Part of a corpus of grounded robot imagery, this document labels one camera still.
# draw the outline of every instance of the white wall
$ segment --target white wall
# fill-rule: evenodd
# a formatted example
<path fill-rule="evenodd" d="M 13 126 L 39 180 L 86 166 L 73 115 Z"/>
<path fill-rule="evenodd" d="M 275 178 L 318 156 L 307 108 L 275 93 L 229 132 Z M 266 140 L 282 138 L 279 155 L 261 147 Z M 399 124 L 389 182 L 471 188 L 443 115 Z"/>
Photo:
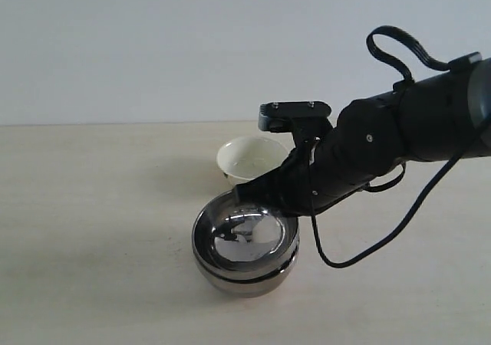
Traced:
<path fill-rule="evenodd" d="M 0 0 L 0 123 L 255 120 L 274 100 L 338 113 L 400 79 L 365 47 L 378 25 L 441 60 L 491 56 L 490 12 L 491 0 Z"/>

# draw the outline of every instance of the metal bowl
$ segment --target metal bowl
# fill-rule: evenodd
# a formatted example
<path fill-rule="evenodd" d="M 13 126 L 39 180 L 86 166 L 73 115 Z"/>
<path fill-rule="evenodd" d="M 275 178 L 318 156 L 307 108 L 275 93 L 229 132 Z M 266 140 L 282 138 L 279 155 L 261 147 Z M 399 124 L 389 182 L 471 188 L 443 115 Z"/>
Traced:
<path fill-rule="evenodd" d="M 232 192 L 214 198 L 193 226 L 198 269 L 216 288 L 257 297 L 277 288 L 298 254 L 298 219 L 277 209 L 236 205 Z"/>

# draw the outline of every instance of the beige tabletop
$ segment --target beige tabletop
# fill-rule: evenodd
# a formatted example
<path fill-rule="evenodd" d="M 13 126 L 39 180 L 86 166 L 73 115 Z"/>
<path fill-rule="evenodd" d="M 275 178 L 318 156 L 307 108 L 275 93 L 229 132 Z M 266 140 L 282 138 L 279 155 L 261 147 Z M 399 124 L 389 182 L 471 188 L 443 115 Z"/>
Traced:
<path fill-rule="evenodd" d="M 298 263 L 254 299 L 198 272 L 191 228 L 229 187 L 215 164 L 254 122 L 0 128 L 0 344 L 491 343 L 491 159 L 450 172 L 403 234 L 325 266 L 301 220 Z M 288 135 L 266 134 L 291 146 Z M 441 167 L 319 217 L 344 260 L 386 235 Z"/>

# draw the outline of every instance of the white bowl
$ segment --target white bowl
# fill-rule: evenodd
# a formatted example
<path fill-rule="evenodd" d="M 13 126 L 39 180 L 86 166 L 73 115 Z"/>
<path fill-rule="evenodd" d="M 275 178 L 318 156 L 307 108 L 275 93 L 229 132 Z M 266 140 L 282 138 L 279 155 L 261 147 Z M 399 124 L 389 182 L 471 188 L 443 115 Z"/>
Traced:
<path fill-rule="evenodd" d="M 241 136 L 220 147 L 216 163 L 234 186 L 275 169 L 288 154 L 288 149 L 276 140 L 265 136 Z"/>

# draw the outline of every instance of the black strap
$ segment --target black strap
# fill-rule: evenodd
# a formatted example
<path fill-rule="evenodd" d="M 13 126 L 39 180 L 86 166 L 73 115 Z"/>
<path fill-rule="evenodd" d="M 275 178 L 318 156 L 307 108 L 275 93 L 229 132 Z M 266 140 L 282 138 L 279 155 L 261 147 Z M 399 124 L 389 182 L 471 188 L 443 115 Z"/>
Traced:
<path fill-rule="evenodd" d="M 435 71 L 448 71 L 450 69 L 448 63 L 443 63 L 442 61 L 433 59 L 416 38 L 403 31 L 402 29 L 398 27 L 393 27 L 391 25 L 382 25 L 378 28 L 375 28 L 367 36 L 368 50 L 374 58 L 387 65 L 390 65 L 399 73 L 401 73 L 404 77 L 404 81 L 406 82 L 414 82 L 412 73 L 405 63 L 378 48 L 378 46 L 374 42 L 374 36 L 378 34 L 393 38 L 397 42 L 409 48 L 417 56 L 417 58 L 420 59 L 420 61 L 430 69 L 433 69 Z"/>
<path fill-rule="evenodd" d="M 370 183 L 368 183 L 365 186 L 362 186 L 361 188 L 365 192 L 379 193 L 379 192 L 383 192 L 384 190 L 390 189 L 393 186 L 396 186 L 404 178 L 404 175 L 406 174 L 406 163 L 401 163 L 401 166 L 402 166 L 402 172 L 396 178 L 392 179 L 390 182 L 386 182 L 381 186 L 371 186 Z"/>

